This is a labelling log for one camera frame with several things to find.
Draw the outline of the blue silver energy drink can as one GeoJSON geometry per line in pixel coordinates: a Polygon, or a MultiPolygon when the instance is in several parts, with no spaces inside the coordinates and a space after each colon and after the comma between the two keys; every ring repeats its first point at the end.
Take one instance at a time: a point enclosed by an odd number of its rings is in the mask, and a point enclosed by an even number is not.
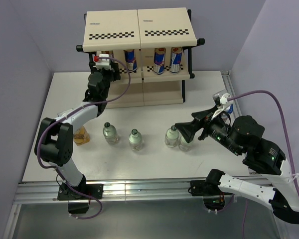
{"type": "Polygon", "coordinates": [[[180,72],[181,59],[182,59],[182,48],[181,47],[171,48],[170,65],[169,65],[170,73],[177,74],[180,72]]]}
{"type": "Polygon", "coordinates": [[[153,71],[158,75],[164,72],[165,53],[165,48],[156,48],[154,50],[153,71]]]}

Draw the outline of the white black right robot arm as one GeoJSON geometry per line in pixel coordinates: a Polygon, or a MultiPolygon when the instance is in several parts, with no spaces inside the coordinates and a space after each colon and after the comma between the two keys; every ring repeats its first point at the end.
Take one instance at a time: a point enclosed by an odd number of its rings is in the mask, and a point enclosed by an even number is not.
{"type": "Polygon", "coordinates": [[[192,142],[197,131],[198,140],[214,139],[236,156],[245,156],[242,163],[267,178],[271,186],[259,186],[212,169],[205,180],[192,181],[192,196],[235,194],[257,202],[276,217],[299,225],[299,179],[292,174],[290,162],[277,144],[264,139],[265,128],[251,116],[237,117],[226,124],[221,116],[213,118],[216,108],[192,113],[193,121],[179,122],[175,127],[186,142],[192,142]]]}

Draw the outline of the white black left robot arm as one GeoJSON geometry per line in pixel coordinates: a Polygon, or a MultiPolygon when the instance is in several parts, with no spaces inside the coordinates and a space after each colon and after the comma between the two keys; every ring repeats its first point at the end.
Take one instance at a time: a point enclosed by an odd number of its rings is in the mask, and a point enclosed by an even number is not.
{"type": "Polygon", "coordinates": [[[73,159],[73,134],[85,123],[99,117],[110,102],[111,83],[120,80],[121,61],[107,54],[96,56],[88,78],[88,89],[83,102],[58,118],[44,118],[39,127],[34,153],[44,169],[55,169],[76,199],[86,196],[85,176],[73,159]]]}

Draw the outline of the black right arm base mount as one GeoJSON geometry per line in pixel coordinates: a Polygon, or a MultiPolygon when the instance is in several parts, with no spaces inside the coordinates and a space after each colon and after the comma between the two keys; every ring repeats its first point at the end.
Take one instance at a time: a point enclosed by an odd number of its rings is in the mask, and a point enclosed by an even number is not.
{"type": "Polygon", "coordinates": [[[211,211],[221,211],[233,200],[231,193],[221,192],[205,180],[191,180],[187,191],[193,197],[202,197],[205,208],[211,211]]]}

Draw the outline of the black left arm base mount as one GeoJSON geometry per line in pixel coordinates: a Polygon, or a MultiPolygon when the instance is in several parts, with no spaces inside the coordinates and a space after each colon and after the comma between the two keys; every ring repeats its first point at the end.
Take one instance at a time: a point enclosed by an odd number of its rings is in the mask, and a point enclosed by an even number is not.
{"type": "Polygon", "coordinates": [[[86,214],[92,200],[100,200],[103,194],[103,184],[87,184],[85,192],[73,192],[65,183],[59,186],[58,201],[68,202],[68,213],[72,216],[86,214]]]}

